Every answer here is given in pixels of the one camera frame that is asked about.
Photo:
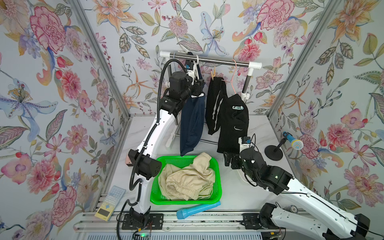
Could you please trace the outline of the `navy blue shorts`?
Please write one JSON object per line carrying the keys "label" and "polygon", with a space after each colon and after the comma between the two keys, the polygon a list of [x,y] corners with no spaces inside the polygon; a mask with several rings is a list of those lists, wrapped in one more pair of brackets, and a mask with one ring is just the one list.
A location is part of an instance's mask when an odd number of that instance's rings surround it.
{"label": "navy blue shorts", "polygon": [[190,97],[181,116],[180,155],[184,156],[194,150],[199,143],[205,121],[205,98]]}

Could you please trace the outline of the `beige shorts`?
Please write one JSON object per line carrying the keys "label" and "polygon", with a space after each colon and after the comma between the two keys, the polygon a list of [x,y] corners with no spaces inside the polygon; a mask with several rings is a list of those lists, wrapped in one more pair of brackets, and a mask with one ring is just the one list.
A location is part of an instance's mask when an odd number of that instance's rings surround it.
{"label": "beige shorts", "polygon": [[167,164],[159,175],[162,195],[168,200],[206,200],[212,196],[216,174],[210,168],[212,157],[201,153],[187,167]]}

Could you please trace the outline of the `white hanger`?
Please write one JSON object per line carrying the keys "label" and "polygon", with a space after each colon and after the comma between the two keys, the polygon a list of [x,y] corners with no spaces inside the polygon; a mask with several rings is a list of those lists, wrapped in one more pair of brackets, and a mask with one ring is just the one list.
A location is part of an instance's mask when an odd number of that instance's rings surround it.
{"label": "white hanger", "polygon": [[202,80],[203,77],[202,77],[202,74],[201,74],[201,68],[200,68],[200,59],[199,59],[199,56],[196,55],[196,60],[194,61],[194,72],[195,72],[195,75],[197,77],[198,80]]}

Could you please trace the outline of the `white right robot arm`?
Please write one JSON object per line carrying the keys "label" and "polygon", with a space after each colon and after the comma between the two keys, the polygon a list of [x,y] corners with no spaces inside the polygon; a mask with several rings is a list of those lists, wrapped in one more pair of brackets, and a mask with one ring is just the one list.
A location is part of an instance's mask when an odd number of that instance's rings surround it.
{"label": "white right robot arm", "polygon": [[290,173],[270,166],[260,152],[245,148],[239,154],[224,153],[225,166],[234,163],[253,187],[260,187],[295,203],[311,217],[291,213],[266,203],[258,214],[244,214],[247,229],[290,229],[315,240],[364,240],[370,233],[370,219],[353,215],[327,202]]}

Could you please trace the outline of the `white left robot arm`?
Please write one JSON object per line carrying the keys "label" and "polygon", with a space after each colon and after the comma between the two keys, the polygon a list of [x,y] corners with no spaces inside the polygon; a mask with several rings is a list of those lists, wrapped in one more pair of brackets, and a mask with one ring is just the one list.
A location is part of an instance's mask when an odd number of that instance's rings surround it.
{"label": "white left robot arm", "polygon": [[203,96],[204,80],[199,75],[199,60],[187,60],[182,64],[177,59],[168,60],[161,72],[159,89],[162,88],[165,72],[171,63],[177,63],[182,70],[169,77],[170,87],[157,96],[157,110],[154,122],[143,141],[136,149],[127,154],[132,166],[129,191],[137,196],[132,202],[126,200],[124,205],[129,211],[121,210],[118,215],[118,226],[127,223],[135,230],[144,229],[150,219],[150,195],[154,178],[160,173],[162,164],[157,161],[156,153],[160,142],[172,124],[179,124],[178,116],[187,101],[192,97]]}

